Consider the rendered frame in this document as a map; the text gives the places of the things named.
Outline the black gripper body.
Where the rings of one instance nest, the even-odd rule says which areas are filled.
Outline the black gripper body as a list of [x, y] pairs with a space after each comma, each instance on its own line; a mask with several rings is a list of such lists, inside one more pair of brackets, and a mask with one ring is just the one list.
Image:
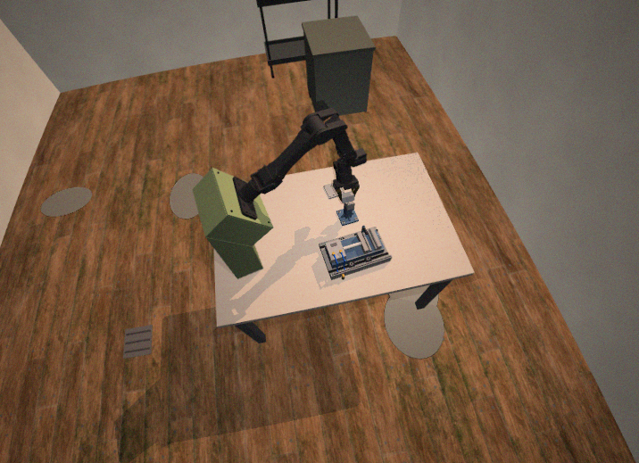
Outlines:
[[338, 171], [338, 176], [339, 181], [337, 181], [336, 179], [333, 180], [333, 187], [335, 188], [335, 190], [340, 189], [341, 187], [343, 187], [344, 190], [348, 190], [360, 186], [358, 179], [354, 175], [352, 179], [352, 170], [347, 174], [340, 173]]

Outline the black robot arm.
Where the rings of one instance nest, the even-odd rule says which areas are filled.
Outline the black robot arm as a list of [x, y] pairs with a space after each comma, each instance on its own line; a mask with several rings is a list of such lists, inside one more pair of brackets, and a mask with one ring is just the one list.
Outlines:
[[[328, 116], [329, 114], [333, 115]], [[327, 117], [322, 118], [323, 116]], [[326, 119], [328, 120], [325, 121], [324, 124], [323, 121]], [[332, 122], [332, 124], [328, 124], [330, 122]], [[338, 171], [347, 174], [351, 171], [351, 166], [357, 167], [366, 163], [367, 154], [362, 148], [356, 151], [353, 149], [345, 131], [347, 128], [344, 121], [339, 119], [339, 115], [334, 108], [307, 115], [303, 120], [301, 130], [295, 140], [276, 160], [269, 163], [269, 165], [264, 165], [260, 170], [251, 174], [251, 180], [248, 182], [248, 185], [246, 185], [247, 183], [244, 180], [233, 177], [241, 213], [248, 218], [257, 219], [256, 210], [253, 205], [254, 199], [259, 194], [266, 194], [276, 189], [283, 182], [282, 179], [286, 176], [287, 172], [307, 152], [316, 145], [325, 144], [331, 137], [333, 137], [332, 139], [336, 147], [339, 148], [336, 148], [336, 150], [340, 158], [337, 161], [333, 161], [337, 181], [339, 181]], [[245, 188], [243, 188], [244, 186]]]

